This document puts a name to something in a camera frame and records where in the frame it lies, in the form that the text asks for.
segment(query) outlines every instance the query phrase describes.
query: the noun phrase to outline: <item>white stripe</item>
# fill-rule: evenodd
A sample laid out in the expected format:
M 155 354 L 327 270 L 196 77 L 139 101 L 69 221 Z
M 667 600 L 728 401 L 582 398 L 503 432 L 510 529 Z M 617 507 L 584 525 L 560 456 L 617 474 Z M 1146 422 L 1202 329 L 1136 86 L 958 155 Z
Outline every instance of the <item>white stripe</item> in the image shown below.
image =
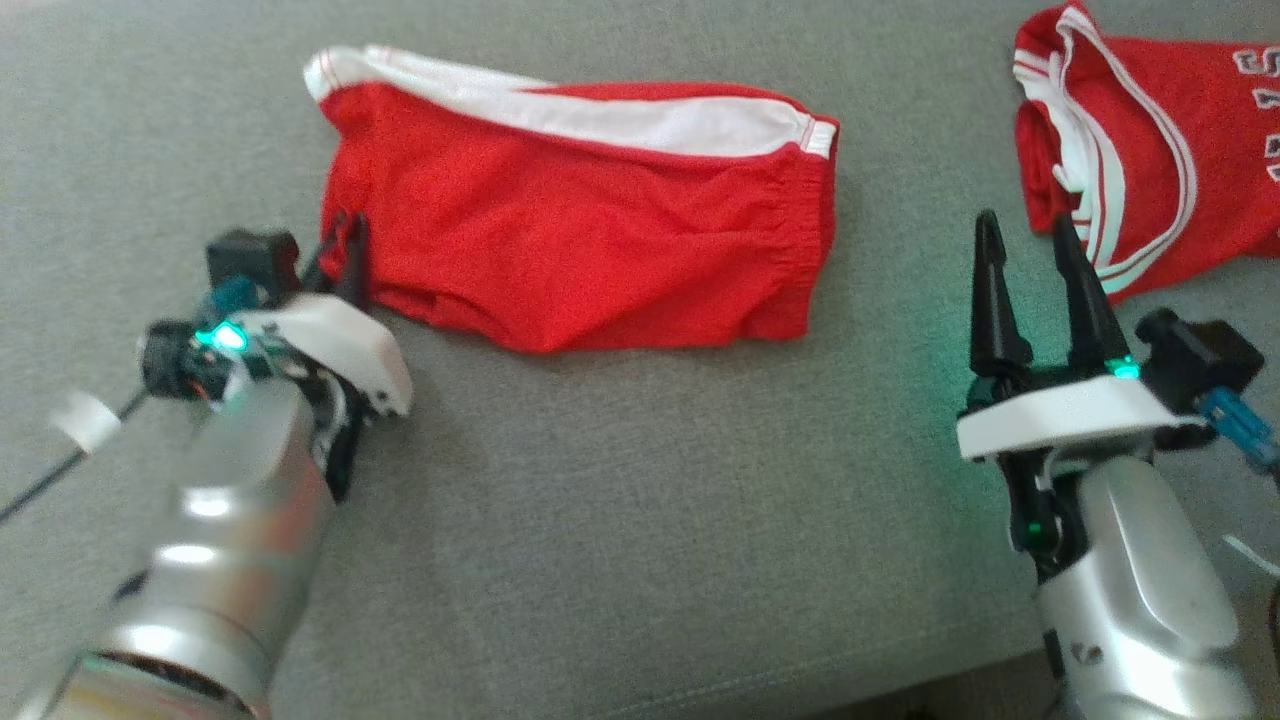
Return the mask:
M 1061 61 L 1057 58 L 1050 63 L 1050 74 L 1041 76 L 1023 68 L 1014 68 L 1014 77 L 1023 86 L 1023 94 L 1028 100 L 1036 100 L 1044 105 L 1048 111 L 1048 122 L 1057 131 L 1059 137 L 1059 164 L 1052 168 L 1052 174 L 1064 190 L 1079 193 L 1080 204 L 1071 213 L 1073 219 L 1089 220 L 1080 240 L 1084 241 L 1084 254 L 1091 263 L 1098 255 L 1098 232 L 1101 224 L 1097 222 L 1102 213 L 1102 199 L 1098 197 L 1098 177 L 1103 172 L 1098 167 L 1098 141 L 1094 132 L 1101 129 L 1093 118 L 1084 113 L 1080 106 L 1071 101 L 1061 87 Z M 1115 147 L 1110 140 L 1106 141 L 1112 155 Z M 1105 163 L 1107 187 L 1112 183 L 1124 188 L 1123 169 L 1119 158 L 1114 163 Z
M 1062 17 L 1059 19 L 1057 27 L 1059 27 L 1059 33 L 1062 35 L 1062 37 L 1069 44 L 1074 37 L 1071 33 L 1071 31 L 1074 29 L 1075 32 L 1079 32 L 1082 36 L 1084 36 L 1084 38 L 1091 45 L 1093 45 L 1093 47 L 1097 49 L 1100 54 L 1102 54 L 1103 59 L 1107 61 L 1107 65 L 1111 68 L 1111 72 L 1115 76 L 1116 82 L 1119 82 L 1120 86 L 1125 91 L 1128 91 L 1134 97 L 1134 100 L 1137 100 L 1138 104 L 1142 105 L 1142 108 L 1151 115 L 1152 120 L 1156 124 L 1156 128 L 1160 131 L 1160 135 L 1165 138 L 1165 142 L 1169 145 L 1170 151 L 1172 152 L 1174 156 L 1174 164 L 1178 168 L 1178 181 L 1179 181 L 1178 211 L 1174 215 L 1172 223 L 1164 233 L 1155 237 L 1151 242 L 1138 249 L 1137 251 L 1132 252 L 1124 260 L 1115 264 L 1111 264 L 1110 260 L 1112 254 L 1115 252 L 1116 249 L 1115 246 L 1119 240 L 1119 229 L 1120 229 L 1120 222 L 1123 220 L 1124 205 L 1123 202 L 1119 208 L 1111 205 L 1110 202 L 1107 205 L 1106 223 L 1111 224 L 1112 214 L 1115 214 L 1114 218 L 1116 220 L 1115 223 L 1116 234 L 1112 236 L 1111 232 L 1103 233 L 1103 246 L 1100 250 L 1097 268 L 1098 268 L 1098 275 L 1102 278 L 1103 290 L 1106 290 L 1108 293 L 1117 292 L 1132 284 L 1135 279 L 1138 279 L 1142 275 L 1142 273 L 1147 270 L 1147 268 L 1149 268 L 1161 255 L 1164 255 L 1165 251 L 1169 250 L 1169 247 L 1172 246 L 1172 243 L 1178 240 L 1178 237 L 1181 236 L 1183 231 L 1187 229 L 1187 224 L 1190 222 L 1192 210 L 1196 206 L 1196 196 L 1197 196 L 1197 177 L 1196 177 L 1194 160 L 1192 158 L 1190 146 L 1188 145 L 1187 138 L 1183 137 L 1181 132 L 1178 129 L 1178 126 L 1174 123 L 1172 118 L 1170 118 L 1169 114 L 1165 113 L 1165 110 L 1155 100 L 1152 100 L 1149 95 L 1147 95 L 1142 90 L 1138 82 L 1133 79 L 1133 76 L 1130 76 L 1128 69 L 1125 69 L 1124 64 L 1120 63 L 1120 59 L 1116 58 L 1114 53 L 1111 53 L 1111 50 L 1106 46 L 1106 44 L 1103 44 L 1101 36 L 1097 32 L 1097 28 L 1093 26 L 1093 23 L 1085 14 L 1083 14 L 1079 9 L 1074 6 L 1068 8 L 1066 10 L 1064 10 Z M 1068 56 L 1066 64 L 1070 64 L 1070 55 Z M 1107 195 L 1110 200 L 1111 193 L 1108 192 Z
M 303 70 L 319 102 L 339 87 L 384 82 L 454 113 L 557 137 L 675 155 L 750 158 L 795 143 L 831 156 L 832 123 L 781 100 L 712 96 L 586 100 L 521 92 L 549 83 L 387 47 L 332 47 Z
M 1030 65 L 1042 73 L 1048 73 L 1048 60 L 1032 54 L 1030 50 L 1014 50 L 1014 61 Z

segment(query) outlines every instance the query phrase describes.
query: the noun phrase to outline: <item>blue connector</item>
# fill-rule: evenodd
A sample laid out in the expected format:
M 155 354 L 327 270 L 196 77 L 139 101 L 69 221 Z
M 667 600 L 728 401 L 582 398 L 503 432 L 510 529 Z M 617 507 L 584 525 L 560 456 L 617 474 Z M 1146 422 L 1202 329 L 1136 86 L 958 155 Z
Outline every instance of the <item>blue connector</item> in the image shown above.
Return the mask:
M 236 275 L 223 281 L 205 296 L 196 314 L 196 329 L 211 333 L 232 313 L 257 310 L 261 306 L 259 288 L 248 275 Z
M 1267 475 L 1280 469 L 1275 432 L 1235 392 L 1225 387 L 1211 389 L 1201 398 L 1199 411 L 1220 436 L 1244 452 L 1256 473 Z

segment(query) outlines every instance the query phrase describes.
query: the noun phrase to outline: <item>gray couch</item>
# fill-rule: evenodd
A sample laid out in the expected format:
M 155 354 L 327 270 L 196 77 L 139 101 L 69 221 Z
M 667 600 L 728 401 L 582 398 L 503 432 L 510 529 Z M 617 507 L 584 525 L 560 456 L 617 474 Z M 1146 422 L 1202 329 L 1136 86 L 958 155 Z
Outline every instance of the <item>gray couch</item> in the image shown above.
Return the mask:
M 838 238 L 806 338 L 527 357 L 385 316 L 419 388 L 367 434 L 278 716 L 781 717 L 1037 647 L 989 466 L 956 457 L 972 228 L 993 206 L 1020 319 L 1065 351 L 1018 183 L 1011 40 L 1041 0 L 0 1 L 0 496 L 65 451 L 69 388 L 120 402 L 233 224 L 310 247 L 334 133 L 300 70 L 380 42 L 561 81 L 723 79 L 845 123 Z M 1105 28 L 1276 40 L 1272 0 L 1096 0 Z M 1135 299 L 1280 356 L 1277 266 Z M 1280 374 L 1254 398 L 1280 416 Z M 0 528 L 0 705 L 87 633 L 200 415 L 154 402 Z M 1280 553 L 1225 447 L 1161 460 L 1219 539 Z

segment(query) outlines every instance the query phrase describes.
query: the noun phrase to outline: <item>white tape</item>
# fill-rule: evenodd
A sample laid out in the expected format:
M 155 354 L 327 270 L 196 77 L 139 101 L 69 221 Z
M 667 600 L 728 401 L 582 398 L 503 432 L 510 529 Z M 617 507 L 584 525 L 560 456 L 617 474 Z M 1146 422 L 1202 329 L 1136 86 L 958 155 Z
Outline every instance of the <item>white tape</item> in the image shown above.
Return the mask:
M 67 433 L 84 452 L 102 447 L 120 429 L 120 419 L 110 407 L 79 391 L 69 393 L 67 405 L 50 414 L 49 421 Z

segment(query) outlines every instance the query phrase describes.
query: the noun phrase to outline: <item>green led light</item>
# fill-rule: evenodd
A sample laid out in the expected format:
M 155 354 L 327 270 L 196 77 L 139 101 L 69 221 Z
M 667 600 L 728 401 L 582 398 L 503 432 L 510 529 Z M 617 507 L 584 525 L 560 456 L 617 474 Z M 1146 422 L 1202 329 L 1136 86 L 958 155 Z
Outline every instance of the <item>green led light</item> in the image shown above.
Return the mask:
M 1133 380 L 1142 377 L 1142 365 L 1133 359 L 1133 355 L 1107 360 L 1107 370 L 1111 370 L 1112 375 L 1124 380 Z
M 244 331 L 227 322 L 219 323 L 209 332 L 197 331 L 196 340 L 227 352 L 243 352 L 248 348 L 248 336 Z

